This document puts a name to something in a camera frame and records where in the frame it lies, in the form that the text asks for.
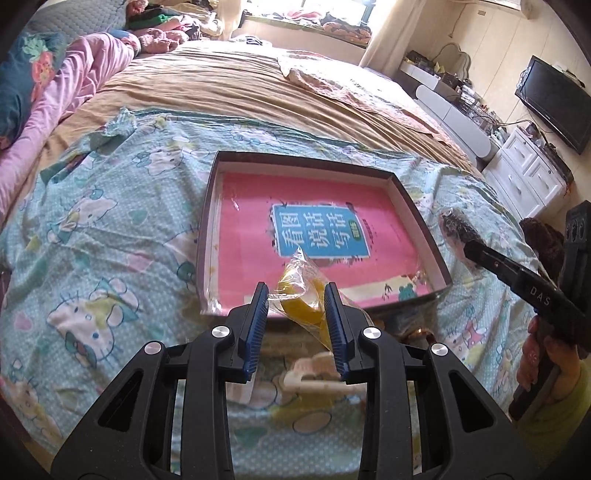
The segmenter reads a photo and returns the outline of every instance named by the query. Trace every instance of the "hand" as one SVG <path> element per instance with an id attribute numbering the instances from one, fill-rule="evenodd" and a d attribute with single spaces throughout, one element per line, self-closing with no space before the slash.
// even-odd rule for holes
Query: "hand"
<path id="1" fill-rule="evenodd" d="M 535 333 L 538 331 L 539 321 L 538 316 L 535 316 L 527 327 L 530 335 L 523 344 L 523 356 L 517 370 L 517 381 L 527 391 L 538 381 L 540 345 L 535 338 Z M 548 336 L 544 339 L 544 347 L 550 360 L 560 368 L 560 375 L 545 401 L 545 403 L 551 404 L 565 399 L 574 390 L 581 375 L 581 364 L 577 348 L 574 346 L 571 347 Z"/>

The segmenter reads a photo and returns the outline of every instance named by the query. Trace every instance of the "green cloth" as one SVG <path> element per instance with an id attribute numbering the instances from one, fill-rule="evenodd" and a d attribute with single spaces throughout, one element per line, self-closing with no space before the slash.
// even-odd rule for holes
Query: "green cloth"
<path id="1" fill-rule="evenodd" d="M 542 467 L 548 466 L 566 447 L 591 406 L 591 382 L 584 362 L 581 377 L 572 393 L 552 405 L 543 406 L 527 422 L 517 423 L 517 431 Z"/>
<path id="2" fill-rule="evenodd" d="M 146 20 L 139 20 L 137 22 L 129 22 L 127 28 L 129 30 L 140 30 L 141 28 L 157 27 L 160 24 L 170 20 L 172 17 L 168 15 L 158 15 L 157 17 L 147 18 Z"/>

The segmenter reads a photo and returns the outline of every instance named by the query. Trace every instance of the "tv screen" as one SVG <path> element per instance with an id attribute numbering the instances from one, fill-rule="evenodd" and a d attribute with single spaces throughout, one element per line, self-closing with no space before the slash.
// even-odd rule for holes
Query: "tv screen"
<path id="1" fill-rule="evenodd" d="M 580 155 L 591 138 L 591 96 L 537 57 L 521 74 L 515 94 Z"/>

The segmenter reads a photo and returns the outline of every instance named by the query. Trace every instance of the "metal screw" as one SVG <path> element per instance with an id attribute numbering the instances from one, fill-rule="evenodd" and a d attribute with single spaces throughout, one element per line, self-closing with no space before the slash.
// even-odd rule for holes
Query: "metal screw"
<path id="1" fill-rule="evenodd" d="M 446 356 L 449 352 L 449 348 L 447 348 L 442 343 L 434 343 L 431 346 L 431 351 L 437 356 Z"/>
<path id="2" fill-rule="evenodd" d="M 367 338 L 371 338 L 372 340 L 375 340 L 376 338 L 380 338 L 382 336 L 382 332 L 379 331 L 379 328 L 367 327 L 363 331 L 363 335 L 366 336 Z"/>
<path id="3" fill-rule="evenodd" d="M 219 327 L 215 327 L 212 330 L 212 335 L 215 338 L 224 338 L 224 337 L 227 337 L 228 335 L 230 335 L 230 329 L 228 327 L 226 327 L 225 325 L 220 325 Z"/>
<path id="4" fill-rule="evenodd" d="M 148 355 L 155 355 L 160 350 L 162 350 L 162 345 L 160 345 L 158 342 L 150 342 L 144 347 L 144 352 L 146 352 Z"/>

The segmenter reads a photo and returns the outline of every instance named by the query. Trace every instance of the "open shallow box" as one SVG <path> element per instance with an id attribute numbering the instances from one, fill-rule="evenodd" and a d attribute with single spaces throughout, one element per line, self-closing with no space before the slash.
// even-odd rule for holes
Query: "open shallow box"
<path id="1" fill-rule="evenodd" d="M 197 250 L 202 313 L 227 315 L 274 290 L 298 246 L 368 312 L 434 300 L 452 279 L 413 201 L 391 173 L 257 153 L 218 153 Z"/>

